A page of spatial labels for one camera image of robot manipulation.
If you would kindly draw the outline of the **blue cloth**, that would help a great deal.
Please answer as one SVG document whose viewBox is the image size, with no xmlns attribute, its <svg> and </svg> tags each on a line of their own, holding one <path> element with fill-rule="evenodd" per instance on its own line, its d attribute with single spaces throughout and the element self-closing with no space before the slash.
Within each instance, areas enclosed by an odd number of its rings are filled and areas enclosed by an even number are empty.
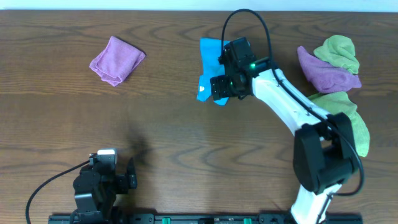
<svg viewBox="0 0 398 224">
<path fill-rule="evenodd" d="M 218 61 L 221 55 L 221 40 L 201 38 L 200 53 L 203 74 L 200 75 L 198 81 L 197 100 L 205 102 L 211 96 L 210 79 L 224 75 L 224 66 Z"/>
</svg>

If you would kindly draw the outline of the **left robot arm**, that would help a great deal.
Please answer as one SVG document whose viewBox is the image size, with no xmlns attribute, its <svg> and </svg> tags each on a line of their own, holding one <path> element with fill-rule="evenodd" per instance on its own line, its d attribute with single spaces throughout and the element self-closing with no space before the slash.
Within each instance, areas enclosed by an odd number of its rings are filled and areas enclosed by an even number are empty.
<svg viewBox="0 0 398 224">
<path fill-rule="evenodd" d="M 89 164 L 81 168 L 73 182 L 77 209 L 70 215 L 69 224 L 129 222 L 114 203 L 117 195 L 137 187 L 134 159 L 129 160 L 124 174 L 116 173 L 116 159 L 115 154 L 93 154 Z"/>
</svg>

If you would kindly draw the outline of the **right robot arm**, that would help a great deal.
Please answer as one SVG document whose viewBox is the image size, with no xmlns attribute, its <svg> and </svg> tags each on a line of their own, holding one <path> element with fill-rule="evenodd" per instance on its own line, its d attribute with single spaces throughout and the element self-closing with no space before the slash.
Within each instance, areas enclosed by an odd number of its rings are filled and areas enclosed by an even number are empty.
<svg viewBox="0 0 398 224">
<path fill-rule="evenodd" d="M 215 100 L 252 95 L 268 105 L 294 135 L 293 167 L 300 182 L 285 223 L 362 223 L 360 215 L 328 214 L 342 185 L 363 171 L 350 119 L 331 114 L 303 96 L 272 57 L 257 59 L 246 38 L 221 47 L 224 74 L 211 78 Z"/>
</svg>

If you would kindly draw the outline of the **crumpled purple cloth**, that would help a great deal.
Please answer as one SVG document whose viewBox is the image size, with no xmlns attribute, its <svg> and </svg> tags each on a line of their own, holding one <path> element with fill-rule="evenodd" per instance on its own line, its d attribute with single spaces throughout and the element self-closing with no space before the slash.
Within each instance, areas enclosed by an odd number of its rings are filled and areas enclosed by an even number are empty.
<svg viewBox="0 0 398 224">
<path fill-rule="evenodd" d="M 297 55 L 306 79 L 320 93 L 349 91 L 352 88 L 362 87 L 357 75 L 310 55 L 303 46 L 297 48 Z"/>
</svg>

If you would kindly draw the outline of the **lower green cloth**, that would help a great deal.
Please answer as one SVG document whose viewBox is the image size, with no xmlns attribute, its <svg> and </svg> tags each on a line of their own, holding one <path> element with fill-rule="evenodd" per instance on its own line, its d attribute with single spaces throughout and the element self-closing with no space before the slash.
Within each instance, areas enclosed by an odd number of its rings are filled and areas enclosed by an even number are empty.
<svg viewBox="0 0 398 224">
<path fill-rule="evenodd" d="M 314 94 L 308 97 L 317 106 L 329 111 L 331 114 L 344 113 L 351 121 L 356 151 L 359 156 L 366 157 L 370 147 L 369 130 L 362 117 L 357 112 L 354 104 L 344 91 L 329 94 Z"/>
</svg>

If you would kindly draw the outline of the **green cloth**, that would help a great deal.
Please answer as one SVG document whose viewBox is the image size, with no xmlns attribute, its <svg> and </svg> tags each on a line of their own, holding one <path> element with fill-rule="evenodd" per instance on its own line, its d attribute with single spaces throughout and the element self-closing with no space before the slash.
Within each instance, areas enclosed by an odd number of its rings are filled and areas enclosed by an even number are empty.
<svg viewBox="0 0 398 224">
<path fill-rule="evenodd" d="M 359 61 L 353 41 L 343 35 L 333 35 L 313 51 L 314 55 L 334 67 L 344 68 L 351 74 L 359 73 Z"/>
<path fill-rule="evenodd" d="M 351 121 L 356 151 L 359 156 L 366 157 L 370 147 L 369 130 L 362 117 L 357 112 L 354 104 L 344 91 L 329 94 L 314 94 L 308 97 L 317 106 L 329 111 L 331 114 L 344 113 Z"/>
</svg>

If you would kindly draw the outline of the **folded purple cloth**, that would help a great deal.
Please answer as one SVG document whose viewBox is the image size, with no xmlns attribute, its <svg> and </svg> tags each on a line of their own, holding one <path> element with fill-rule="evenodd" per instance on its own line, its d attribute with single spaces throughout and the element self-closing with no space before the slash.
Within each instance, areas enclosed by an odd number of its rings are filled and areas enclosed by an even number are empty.
<svg viewBox="0 0 398 224">
<path fill-rule="evenodd" d="M 143 51 L 111 36 L 106 48 L 96 56 L 89 67 L 102 81 L 111 86 L 122 83 L 145 59 Z"/>
</svg>

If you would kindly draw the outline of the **upper green cloth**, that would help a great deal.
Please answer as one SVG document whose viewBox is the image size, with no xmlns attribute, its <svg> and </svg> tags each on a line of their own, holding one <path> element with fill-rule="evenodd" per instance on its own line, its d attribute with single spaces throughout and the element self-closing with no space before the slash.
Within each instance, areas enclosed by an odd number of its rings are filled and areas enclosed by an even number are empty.
<svg viewBox="0 0 398 224">
<path fill-rule="evenodd" d="M 344 68 L 351 74 L 359 73 L 359 61 L 353 41 L 343 35 L 333 35 L 313 51 L 314 55 L 334 67 Z"/>
</svg>

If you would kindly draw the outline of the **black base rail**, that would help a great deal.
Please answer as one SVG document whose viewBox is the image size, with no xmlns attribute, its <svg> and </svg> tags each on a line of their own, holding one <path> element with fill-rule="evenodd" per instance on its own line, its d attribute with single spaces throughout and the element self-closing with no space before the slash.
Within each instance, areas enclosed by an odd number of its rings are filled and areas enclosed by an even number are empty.
<svg viewBox="0 0 398 224">
<path fill-rule="evenodd" d="M 70 215 L 51 215 L 49 224 L 70 223 Z M 260 213 L 258 215 L 154 215 L 139 213 L 129 216 L 116 215 L 109 221 L 88 221 L 78 215 L 73 223 L 120 223 L 120 224 L 288 224 L 297 223 L 288 213 Z M 361 215 L 328 214 L 321 223 L 363 224 Z"/>
</svg>

